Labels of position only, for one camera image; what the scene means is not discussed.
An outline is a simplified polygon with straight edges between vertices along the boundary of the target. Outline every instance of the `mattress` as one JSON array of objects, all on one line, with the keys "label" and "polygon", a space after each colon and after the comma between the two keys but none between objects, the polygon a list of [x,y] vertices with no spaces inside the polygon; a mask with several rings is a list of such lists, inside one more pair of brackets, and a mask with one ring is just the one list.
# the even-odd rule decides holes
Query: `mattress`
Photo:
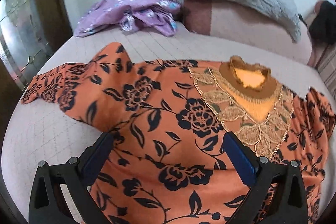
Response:
[{"label": "mattress", "polygon": [[[241,56],[248,63],[261,63],[272,69],[272,75],[300,96],[305,97],[310,86],[323,92],[336,110],[336,102],[328,92],[316,70],[285,57],[249,45],[226,39],[189,33],[178,23],[178,32],[165,37],[150,29],[124,35],[119,27],[107,29],[85,38],[70,38],[43,66],[40,73],[66,62],[87,63],[110,42],[121,42],[131,60],[207,59],[227,61],[232,55]],[[49,165],[65,163],[72,156],[80,156],[91,146],[100,132],[64,115],[57,104],[36,100],[27,105],[18,103],[9,122],[2,148],[2,175],[16,206],[28,220],[30,192],[37,163]],[[320,201],[320,212],[330,202],[336,190],[335,135],[330,140],[330,155],[325,167],[325,180]],[[62,186],[65,199],[74,219],[81,217],[70,194]]]}]

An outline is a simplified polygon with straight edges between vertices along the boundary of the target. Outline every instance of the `brown collar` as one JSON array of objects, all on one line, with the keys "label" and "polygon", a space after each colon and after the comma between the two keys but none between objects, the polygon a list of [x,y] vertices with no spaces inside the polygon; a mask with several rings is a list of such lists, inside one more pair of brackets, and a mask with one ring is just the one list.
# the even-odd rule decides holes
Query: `brown collar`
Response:
[{"label": "brown collar", "polygon": [[[242,81],[237,77],[235,69],[243,69],[248,71],[260,71],[265,77],[264,82],[257,88],[251,86],[244,87]],[[243,93],[244,95],[256,99],[266,99],[272,97],[277,89],[277,81],[271,77],[271,70],[267,67],[256,63],[254,65],[245,63],[239,56],[232,56],[230,61],[222,63],[219,67],[219,72],[234,89]]]}]

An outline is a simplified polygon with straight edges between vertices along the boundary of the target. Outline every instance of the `silver bolt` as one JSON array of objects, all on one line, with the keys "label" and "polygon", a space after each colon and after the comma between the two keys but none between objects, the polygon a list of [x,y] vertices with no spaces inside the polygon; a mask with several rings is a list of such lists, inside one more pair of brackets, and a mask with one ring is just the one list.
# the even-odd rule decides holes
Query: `silver bolt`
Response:
[{"label": "silver bolt", "polygon": [[69,159],[69,163],[70,163],[70,164],[74,164],[74,163],[77,162],[77,160],[78,160],[77,157],[71,157],[71,158]]},{"label": "silver bolt", "polygon": [[44,160],[40,160],[38,163],[39,167],[43,167],[43,165],[45,165],[45,161]]},{"label": "silver bolt", "polygon": [[296,162],[295,160],[292,160],[292,161],[291,161],[291,165],[292,165],[293,167],[297,167],[297,166],[298,166],[298,164],[297,164],[297,162]]},{"label": "silver bolt", "polygon": [[259,160],[261,163],[268,163],[268,158],[266,157],[260,157]]}]

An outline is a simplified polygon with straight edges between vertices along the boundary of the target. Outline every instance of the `folded purple clothing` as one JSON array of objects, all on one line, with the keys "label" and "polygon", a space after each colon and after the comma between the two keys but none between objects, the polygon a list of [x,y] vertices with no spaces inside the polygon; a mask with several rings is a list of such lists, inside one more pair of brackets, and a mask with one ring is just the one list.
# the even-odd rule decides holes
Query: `folded purple clothing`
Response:
[{"label": "folded purple clothing", "polygon": [[180,9],[181,5],[172,0],[101,0],[80,19],[74,35],[85,37],[119,24],[127,32],[154,27],[172,36],[176,33],[173,15]]}]

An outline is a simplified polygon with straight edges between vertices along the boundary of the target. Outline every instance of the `purple floral cloth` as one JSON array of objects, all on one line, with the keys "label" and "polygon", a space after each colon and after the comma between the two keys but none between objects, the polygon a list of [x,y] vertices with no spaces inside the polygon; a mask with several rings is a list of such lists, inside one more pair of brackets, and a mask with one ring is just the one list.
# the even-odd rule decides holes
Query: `purple floral cloth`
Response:
[{"label": "purple floral cloth", "polygon": [[181,5],[172,0],[101,0],[80,19],[74,35],[84,37],[119,24],[127,32],[154,27],[172,36],[177,29],[173,15],[180,9]]}]

